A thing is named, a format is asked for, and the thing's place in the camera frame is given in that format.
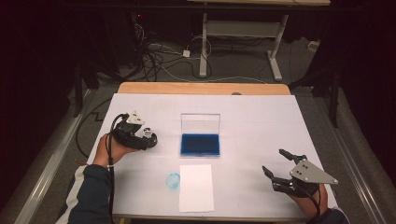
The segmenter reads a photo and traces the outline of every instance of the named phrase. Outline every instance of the person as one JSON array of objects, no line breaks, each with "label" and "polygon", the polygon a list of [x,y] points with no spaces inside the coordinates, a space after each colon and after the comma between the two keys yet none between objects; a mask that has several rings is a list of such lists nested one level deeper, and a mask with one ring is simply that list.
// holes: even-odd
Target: person
[{"label": "person", "polygon": [[[95,223],[110,224],[111,216],[108,213],[108,197],[111,191],[110,173],[107,170],[108,154],[106,141],[108,134],[100,138],[95,158],[91,165],[84,165],[76,170],[72,185],[63,208],[59,213],[56,224],[72,223]],[[112,139],[112,156],[114,164],[128,153],[138,149],[124,147],[114,138]],[[323,184],[319,185],[312,196],[319,203],[320,216],[313,219],[317,214],[317,208],[308,198],[298,198],[289,195],[294,200],[303,214],[315,224],[347,224],[349,223],[344,212],[337,207],[328,207],[328,195]]]}]

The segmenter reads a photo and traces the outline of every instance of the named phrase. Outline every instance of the open plastic case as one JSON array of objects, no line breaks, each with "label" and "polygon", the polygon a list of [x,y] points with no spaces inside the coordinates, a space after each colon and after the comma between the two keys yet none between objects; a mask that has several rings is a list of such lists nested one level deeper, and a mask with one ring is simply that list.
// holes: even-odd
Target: open plastic case
[{"label": "open plastic case", "polygon": [[218,157],[220,114],[181,114],[182,157]]}]

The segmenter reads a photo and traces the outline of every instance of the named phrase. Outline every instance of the sheet of paper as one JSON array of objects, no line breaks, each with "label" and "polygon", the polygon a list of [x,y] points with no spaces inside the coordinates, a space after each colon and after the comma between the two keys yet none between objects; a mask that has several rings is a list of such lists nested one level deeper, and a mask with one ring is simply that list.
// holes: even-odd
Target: sheet of paper
[{"label": "sheet of paper", "polygon": [[180,165],[180,212],[209,212],[215,210],[212,167]]}]

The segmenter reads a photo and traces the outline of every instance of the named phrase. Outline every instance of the blue ink stain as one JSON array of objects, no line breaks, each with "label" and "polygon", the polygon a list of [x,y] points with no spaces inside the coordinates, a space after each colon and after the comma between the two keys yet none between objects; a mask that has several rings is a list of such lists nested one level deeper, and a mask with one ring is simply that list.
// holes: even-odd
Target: blue ink stain
[{"label": "blue ink stain", "polygon": [[170,189],[176,189],[180,183],[180,175],[173,173],[166,177],[166,186]]}]

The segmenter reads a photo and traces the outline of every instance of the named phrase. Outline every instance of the desk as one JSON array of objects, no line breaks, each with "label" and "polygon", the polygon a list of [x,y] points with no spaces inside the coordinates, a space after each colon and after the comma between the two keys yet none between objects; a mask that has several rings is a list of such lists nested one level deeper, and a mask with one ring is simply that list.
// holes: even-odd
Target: desk
[{"label": "desk", "polygon": [[[265,165],[274,175],[290,178],[294,163],[279,155],[279,148],[305,154],[322,168],[297,102],[285,88],[268,84],[123,83],[121,93],[113,97],[89,163],[99,137],[109,131],[113,119],[132,109],[146,121],[143,127],[150,127],[158,135],[159,142],[147,151],[125,156],[115,165],[114,216],[303,221],[297,205],[287,195],[274,192],[262,172]],[[252,94],[230,95],[233,92]],[[180,158],[180,113],[190,112],[221,114],[219,158]],[[179,191],[168,188],[165,180],[170,174],[178,174],[179,166],[185,164],[211,164],[214,211],[178,211]],[[335,206],[332,191],[327,188],[329,206]]]},{"label": "desk", "polygon": [[[328,6],[330,0],[189,0],[193,2],[208,3],[237,3],[253,5],[287,5],[287,6]],[[206,77],[207,47],[206,39],[208,35],[233,35],[233,36],[253,36],[253,37],[274,37],[275,43],[272,50],[267,51],[267,56],[273,75],[276,81],[282,80],[279,66],[276,62],[276,54],[279,49],[283,32],[289,15],[283,15],[281,22],[248,22],[248,21],[209,21],[207,13],[204,13],[202,32],[202,53],[200,62],[200,77]]]}]

